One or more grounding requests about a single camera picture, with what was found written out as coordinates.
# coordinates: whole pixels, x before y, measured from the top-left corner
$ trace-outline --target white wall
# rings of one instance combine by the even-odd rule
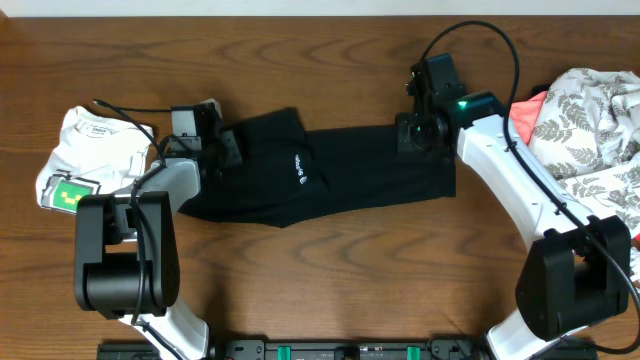
[[[640,0],[0,0],[25,16],[637,15]]]

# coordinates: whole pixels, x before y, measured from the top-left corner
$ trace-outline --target pink fabric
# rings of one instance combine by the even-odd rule
[[[540,109],[542,109],[544,99],[547,98],[547,92],[543,91],[527,101],[511,105],[509,117],[513,120],[518,134],[527,145],[531,140],[533,128],[536,126],[536,121],[538,121],[538,115],[540,114]]]

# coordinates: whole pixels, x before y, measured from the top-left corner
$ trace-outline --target robotic arm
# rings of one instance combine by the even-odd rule
[[[490,93],[466,94],[457,79],[449,55],[430,58],[412,68],[407,84],[416,97],[412,114],[399,114],[398,151],[428,151],[433,156],[459,156],[489,185],[514,220],[529,251],[516,287],[518,309],[486,336],[487,346],[459,339],[435,339],[412,344],[285,344],[238,341],[216,349],[209,341],[207,324],[197,318],[180,298],[179,265],[172,215],[200,190],[207,176],[202,161],[209,144],[218,144],[220,118],[211,106],[174,108],[172,120],[177,138],[166,167],[147,181],[137,196],[147,220],[144,241],[149,255],[107,253],[105,247],[136,238],[130,224],[130,189],[115,194],[84,197],[77,211],[76,299],[84,310],[100,312],[107,319],[131,322],[139,290],[139,264],[144,261],[143,306],[133,325],[159,351],[151,357],[235,360],[309,360],[332,356],[336,360],[406,356],[408,360],[475,359],[524,360],[554,345],[563,336],[624,312],[628,290],[610,266],[591,251],[584,234],[549,201],[507,151],[502,130],[504,107]],[[214,122],[204,132],[205,120]],[[562,199],[573,214],[594,233],[628,273],[629,231],[617,217],[597,219],[558,186],[511,127],[519,152],[530,168]],[[575,265],[575,255],[585,261]],[[110,350],[102,348],[102,358]],[[126,351],[117,349],[118,358]]]

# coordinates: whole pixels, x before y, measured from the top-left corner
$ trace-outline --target black fabric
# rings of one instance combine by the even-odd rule
[[[180,212],[277,227],[337,212],[455,196],[455,164],[396,152],[395,126],[305,133],[295,109],[230,128],[243,164],[222,169]]]

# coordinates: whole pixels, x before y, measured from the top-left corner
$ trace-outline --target wooden tabletop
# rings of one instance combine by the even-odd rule
[[[409,66],[431,38],[463,19],[10,19],[0,25],[0,358],[92,359],[98,343],[141,338],[80,310],[73,295],[75,219],[36,205],[35,178],[58,143],[67,109],[94,97],[137,107],[213,97],[227,123],[296,106],[308,130],[391,124],[412,106],[404,90]],[[518,100],[571,67],[640,71],[637,18],[485,19],[518,49]],[[505,100],[513,65],[497,36],[463,29],[435,51],[453,54],[471,91],[491,90]],[[171,127],[166,115],[138,118],[160,135]],[[502,206],[461,163],[457,192],[455,199],[351,211],[286,229],[178,215],[181,294],[225,336],[481,334],[515,308],[526,251]],[[631,306],[586,334],[620,347],[637,328]]]

